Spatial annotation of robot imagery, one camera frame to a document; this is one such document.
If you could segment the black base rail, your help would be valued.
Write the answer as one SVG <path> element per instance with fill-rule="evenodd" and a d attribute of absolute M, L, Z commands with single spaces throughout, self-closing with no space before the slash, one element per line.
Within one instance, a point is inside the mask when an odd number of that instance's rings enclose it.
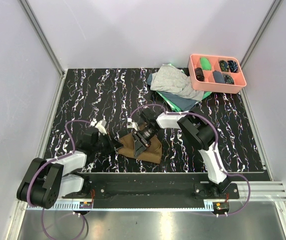
<path fill-rule="evenodd" d="M 237 184 L 218 194 L 206 173 L 84 173 L 85 189 L 66 199 L 94 198 L 98 209 L 192 209 L 204 200 L 238 200 Z"/>

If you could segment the green rolled sock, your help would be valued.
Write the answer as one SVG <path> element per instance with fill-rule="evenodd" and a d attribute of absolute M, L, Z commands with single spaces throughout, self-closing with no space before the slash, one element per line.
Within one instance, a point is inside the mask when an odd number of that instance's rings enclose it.
<path fill-rule="evenodd" d="M 200 58 L 201 68 L 206 71 L 211 71 L 211 63 L 208 58 L 201 57 Z"/>

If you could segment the grey cloth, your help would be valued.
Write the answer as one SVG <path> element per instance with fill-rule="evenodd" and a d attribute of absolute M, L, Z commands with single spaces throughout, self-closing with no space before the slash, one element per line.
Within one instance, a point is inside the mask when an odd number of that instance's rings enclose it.
<path fill-rule="evenodd" d="M 164 64 L 153 75 L 150 88 L 153 91 L 167 92 L 196 101 L 201 101 L 204 95 L 204 91 L 193 89 L 189 76 L 170 64 Z"/>

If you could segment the pink compartment tray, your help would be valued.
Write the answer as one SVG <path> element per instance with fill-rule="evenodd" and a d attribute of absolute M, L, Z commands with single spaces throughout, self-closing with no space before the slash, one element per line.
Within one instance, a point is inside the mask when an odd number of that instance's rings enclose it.
<path fill-rule="evenodd" d="M 204 82 L 200 82 L 196 79 L 195 77 L 195 69 L 196 68 L 201 68 L 200 64 L 200 58 L 201 57 L 206 57 L 209 59 L 211 63 L 211 71 L 209 70 L 203 70 L 204 73 Z M 224 60 L 233 60 L 236 61 L 239 67 L 238 73 L 232 73 L 230 72 L 222 72 L 219 67 L 219 61 Z M 234 58 L 234 57 L 228 57 L 228 56 L 216 56 L 216 55 L 202 55 L 202 54 L 191 54 L 189 57 L 189 62 L 188 62 L 188 70 L 189 70 L 189 75 L 191 79 L 191 85 L 193 89 L 195 90 L 200 90 L 200 91 L 206 91 L 206 92 L 218 92 L 218 93 L 230 93 L 230 94 L 236 94 L 240 92 L 246 85 L 246 80 L 244 77 L 244 74 L 242 72 L 242 69 L 240 67 L 239 61 Z M 213 72 L 218 71 L 221 72 L 222 74 L 228 74 L 232 76 L 234 80 L 234 85 L 228 85 L 228 84 L 221 84 L 221 83 L 216 83 L 213 78 Z"/>

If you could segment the patterned sock bottom right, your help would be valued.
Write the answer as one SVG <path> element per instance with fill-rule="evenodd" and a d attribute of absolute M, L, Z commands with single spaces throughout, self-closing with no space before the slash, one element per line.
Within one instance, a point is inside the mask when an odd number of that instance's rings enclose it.
<path fill-rule="evenodd" d="M 223 75 L 223 79 L 224 79 L 225 84 L 234 85 L 234 80 L 233 80 L 232 76 L 230 76 L 226 73 L 223 73 L 222 75 Z"/>

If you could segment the dark brown rolled sock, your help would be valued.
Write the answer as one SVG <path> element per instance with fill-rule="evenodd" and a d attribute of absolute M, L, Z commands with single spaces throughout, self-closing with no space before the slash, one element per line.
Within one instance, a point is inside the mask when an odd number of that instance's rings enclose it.
<path fill-rule="evenodd" d="M 202 68 L 197 67 L 194 71 L 196 79 L 200 82 L 204 82 L 205 77 Z"/>

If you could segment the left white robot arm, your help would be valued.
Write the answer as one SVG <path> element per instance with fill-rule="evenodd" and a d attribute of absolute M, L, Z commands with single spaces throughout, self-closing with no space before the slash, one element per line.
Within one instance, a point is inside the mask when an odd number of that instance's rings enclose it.
<path fill-rule="evenodd" d="M 76 143 L 75 152 L 62 157 L 32 160 L 17 190 L 17 199 L 31 207 L 50 209 L 58 198 L 75 193 L 80 198 L 90 194 L 90 185 L 73 172 L 83 168 L 90 156 L 111 154 L 122 148 L 107 131 L 90 127 Z"/>

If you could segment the patterned sock top middle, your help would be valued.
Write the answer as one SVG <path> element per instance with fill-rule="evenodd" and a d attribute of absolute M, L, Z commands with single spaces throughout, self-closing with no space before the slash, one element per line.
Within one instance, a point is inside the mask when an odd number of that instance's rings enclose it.
<path fill-rule="evenodd" d="M 226 61 L 220 60 L 218 63 L 222 72 L 229 72 L 229 65 Z"/>

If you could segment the green cloth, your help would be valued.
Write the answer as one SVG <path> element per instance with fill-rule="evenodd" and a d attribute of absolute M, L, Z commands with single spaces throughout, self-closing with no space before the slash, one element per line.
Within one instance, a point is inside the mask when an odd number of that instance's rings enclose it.
<path fill-rule="evenodd" d="M 172 64 L 164 64 L 152 75 L 150 88 L 161 94 L 176 112 L 190 110 L 211 95 L 210 91 L 194 90 L 190 76 Z"/>

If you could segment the blue grey rolled sock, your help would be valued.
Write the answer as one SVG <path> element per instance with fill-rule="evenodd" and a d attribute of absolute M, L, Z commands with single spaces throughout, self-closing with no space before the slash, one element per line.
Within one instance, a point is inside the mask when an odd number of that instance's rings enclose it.
<path fill-rule="evenodd" d="M 218 84 L 224 84 L 225 83 L 224 77 L 223 77 L 221 72 L 215 70 L 212 74 L 213 74 L 214 81 L 216 83 L 218 83 Z"/>

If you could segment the dark patterned sock top right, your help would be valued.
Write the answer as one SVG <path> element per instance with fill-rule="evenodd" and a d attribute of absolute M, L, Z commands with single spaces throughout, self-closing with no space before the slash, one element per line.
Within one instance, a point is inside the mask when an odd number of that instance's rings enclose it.
<path fill-rule="evenodd" d="M 227 63 L 231 73 L 238 73 L 239 67 L 236 61 L 228 60 Z"/>

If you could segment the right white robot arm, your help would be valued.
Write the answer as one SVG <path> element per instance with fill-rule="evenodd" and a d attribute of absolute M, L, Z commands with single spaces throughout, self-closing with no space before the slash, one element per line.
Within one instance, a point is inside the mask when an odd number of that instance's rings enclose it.
<path fill-rule="evenodd" d="M 127 127 L 133 129 L 135 157 L 151 146 L 152 137 L 161 129 L 179 129 L 201 154 L 206 166 L 209 183 L 205 187 L 205 196 L 221 198 L 227 194 L 231 180 L 227 176 L 217 149 L 217 130 L 208 119 L 192 111 L 166 111 L 156 115 L 149 108 L 142 110 L 140 117 L 146 123 L 142 130 L 138 129 L 138 124 L 131 118 L 128 118 L 127 122 Z"/>

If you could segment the brown cloth napkin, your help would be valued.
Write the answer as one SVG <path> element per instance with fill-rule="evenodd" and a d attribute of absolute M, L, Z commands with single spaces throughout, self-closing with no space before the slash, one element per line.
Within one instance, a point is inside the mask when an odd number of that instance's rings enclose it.
<path fill-rule="evenodd" d="M 138 157 L 134 157 L 134 139 L 130 133 L 121 137 L 120 143 L 123 145 L 123 147 L 118 150 L 118 154 L 120 155 L 154 164 L 160 164 L 161 162 L 162 143 L 156 136 L 151 139 L 151 146 Z"/>

